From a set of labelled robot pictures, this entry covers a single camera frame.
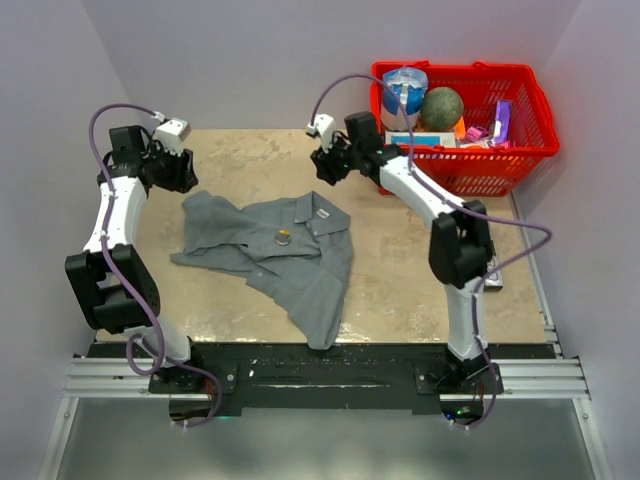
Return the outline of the grey button shirt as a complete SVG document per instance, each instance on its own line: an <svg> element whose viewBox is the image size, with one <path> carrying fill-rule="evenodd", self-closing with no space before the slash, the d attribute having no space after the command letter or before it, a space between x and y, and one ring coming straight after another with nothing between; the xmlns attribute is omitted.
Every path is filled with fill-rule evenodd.
<svg viewBox="0 0 640 480"><path fill-rule="evenodd" d="M319 208L331 216L320 218ZM202 191L183 210L184 247L173 263L245 278L287 312L311 349L334 344L353 262L349 214L317 192L239 208ZM279 229L291 233L289 245L275 243Z"/></svg>

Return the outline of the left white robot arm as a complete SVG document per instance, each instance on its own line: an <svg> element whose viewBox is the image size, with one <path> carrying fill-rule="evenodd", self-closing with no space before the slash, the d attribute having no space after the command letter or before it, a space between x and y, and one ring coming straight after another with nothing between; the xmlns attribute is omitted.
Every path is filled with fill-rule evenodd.
<svg viewBox="0 0 640 480"><path fill-rule="evenodd" d="M65 273L88 325L127 339L151 356L136 373L155 376L183 392L204 388L207 368L193 341L161 316L158 287L134 242L152 188L189 192L198 183L193 153L182 142L187 122L171 119L148 131L140 125L112 128L111 149L98 176L101 203L81 253L65 260Z"/></svg>

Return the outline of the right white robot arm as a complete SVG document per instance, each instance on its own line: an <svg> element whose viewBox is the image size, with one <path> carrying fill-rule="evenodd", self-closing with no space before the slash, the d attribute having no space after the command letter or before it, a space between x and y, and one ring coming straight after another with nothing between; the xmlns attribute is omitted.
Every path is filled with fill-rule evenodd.
<svg viewBox="0 0 640 480"><path fill-rule="evenodd" d="M430 233L428 263L444 286L449 333L444 361L423 377L440 392L469 392L489 367L484 329L484 280L494 257L486 209L438 186L395 144L387 144L369 112L345 119L340 132L333 117L317 114L306 133L320 141L311 155L319 179L330 185L357 171L401 199Z"/></svg>

